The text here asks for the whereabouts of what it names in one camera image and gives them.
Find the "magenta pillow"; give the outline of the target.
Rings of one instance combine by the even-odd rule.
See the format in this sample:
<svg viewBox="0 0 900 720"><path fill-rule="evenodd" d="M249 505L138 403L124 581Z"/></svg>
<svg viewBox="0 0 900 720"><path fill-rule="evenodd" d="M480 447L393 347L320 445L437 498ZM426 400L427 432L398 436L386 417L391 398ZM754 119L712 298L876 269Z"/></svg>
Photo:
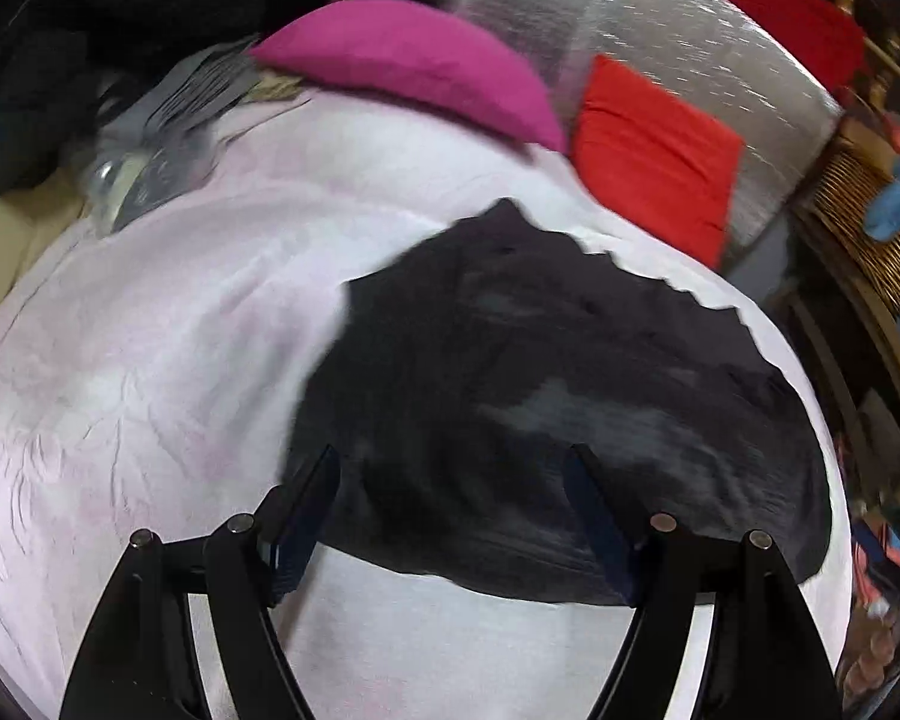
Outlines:
<svg viewBox="0 0 900 720"><path fill-rule="evenodd" d="M323 85L393 94L515 142L562 153L548 87L486 29L413 0L340 0L250 50L258 64Z"/></svg>

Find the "black quilted jacket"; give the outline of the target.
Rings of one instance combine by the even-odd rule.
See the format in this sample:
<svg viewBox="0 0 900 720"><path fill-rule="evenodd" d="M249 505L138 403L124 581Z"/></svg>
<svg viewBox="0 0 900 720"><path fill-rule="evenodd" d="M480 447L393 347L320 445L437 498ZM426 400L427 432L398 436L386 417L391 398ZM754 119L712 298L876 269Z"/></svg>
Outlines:
<svg viewBox="0 0 900 720"><path fill-rule="evenodd" d="M621 270L512 202L346 288L289 468L333 449L328 546L489 595L616 605L564 494L567 450L691 532L766 530L798 578L831 539L805 405L730 309Z"/></svg>

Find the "pale pink bed blanket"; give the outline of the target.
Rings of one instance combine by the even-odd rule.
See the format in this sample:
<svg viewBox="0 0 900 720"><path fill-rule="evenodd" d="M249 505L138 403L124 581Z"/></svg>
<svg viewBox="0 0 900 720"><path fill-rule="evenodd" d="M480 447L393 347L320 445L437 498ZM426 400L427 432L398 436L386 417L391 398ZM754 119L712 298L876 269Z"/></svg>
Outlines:
<svg viewBox="0 0 900 720"><path fill-rule="evenodd" d="M232 109L209 182L109 238L83 221L0 305L0 676L56 718L126 539L208 533L276 483L340 284L502 197L639 277L738 312L802 399L831 484L831 546L803 583L835 667L850 613L836 452L792 348L745 294L601 208L571 165L370 96ZM317 717L583 718L629 610L535 605L329 548L279 610Z"/></svg>

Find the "dark clothes pile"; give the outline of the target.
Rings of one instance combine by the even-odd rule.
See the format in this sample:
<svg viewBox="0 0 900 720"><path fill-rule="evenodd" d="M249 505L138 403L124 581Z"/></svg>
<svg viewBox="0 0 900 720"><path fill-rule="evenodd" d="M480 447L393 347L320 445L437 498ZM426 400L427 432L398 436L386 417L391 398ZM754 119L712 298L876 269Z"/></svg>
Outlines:
<svg viewBox="0 0 900 720"><path fill-rule="evenodd" d="M0 0L0 195L55 171L108 82L147 85L237 29L247 0Z"/></svg>

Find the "red cushion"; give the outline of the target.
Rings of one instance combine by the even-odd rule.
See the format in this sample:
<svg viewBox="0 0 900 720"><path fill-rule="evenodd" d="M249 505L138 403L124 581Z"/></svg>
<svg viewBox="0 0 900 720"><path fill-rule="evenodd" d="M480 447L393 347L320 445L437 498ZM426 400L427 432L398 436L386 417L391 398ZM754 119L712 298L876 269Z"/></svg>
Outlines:
<svg viewBox="0 0 900 720"><path fill-rule="evenodd" d="M639 71L598 55L572 137L592 197L709 268L727 242L745 140Z"/></svg>

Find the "wicker rattan shelf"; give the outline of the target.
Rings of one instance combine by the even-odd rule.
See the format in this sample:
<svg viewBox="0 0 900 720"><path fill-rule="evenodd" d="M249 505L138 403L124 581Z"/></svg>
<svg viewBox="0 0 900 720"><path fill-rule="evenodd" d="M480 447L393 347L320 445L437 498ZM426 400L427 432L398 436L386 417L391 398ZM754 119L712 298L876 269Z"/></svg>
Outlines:
<svg viewBox="0 0 900 720"><path fill-rule="evenodd" d="M888 75L900 76L898 41L886 49L865 47L881 68L868 93L841 91L844 101L836 133L809 174L809 195L793 210L800 241L854 309L857 322L880 356L891 413L900 424L900 223L883 232L871 207L900 188L900 128L884 110Z"/></svg>

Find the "grey folded garment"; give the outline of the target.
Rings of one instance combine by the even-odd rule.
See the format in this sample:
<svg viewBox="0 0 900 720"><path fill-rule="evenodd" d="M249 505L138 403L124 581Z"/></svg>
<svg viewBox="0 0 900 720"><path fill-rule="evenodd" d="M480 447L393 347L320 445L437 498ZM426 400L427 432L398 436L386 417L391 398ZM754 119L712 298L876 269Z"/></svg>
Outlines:
<svg viewBox="0 0 900 720"><path fill-rule="evenodd" d="M155 148L182 138L201 138L217 151L215 121L258 82L251 44L249 37L215 44L180 60L151 91L98 131L94 156L104 149Z"/></svg>

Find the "clear plastic bag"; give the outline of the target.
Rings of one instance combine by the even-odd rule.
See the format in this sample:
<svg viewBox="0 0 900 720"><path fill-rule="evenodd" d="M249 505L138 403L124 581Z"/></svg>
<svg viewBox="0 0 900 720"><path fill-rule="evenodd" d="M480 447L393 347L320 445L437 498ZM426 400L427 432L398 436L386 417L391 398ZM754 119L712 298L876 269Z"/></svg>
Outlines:
<svg viewBox="0 0 900 720"><path fill-rule="evenodd" d="M215 161L214 146L201 138L172 140L155 148L100 151L79 176L97 236L115 234L205 185Z"/></svg>

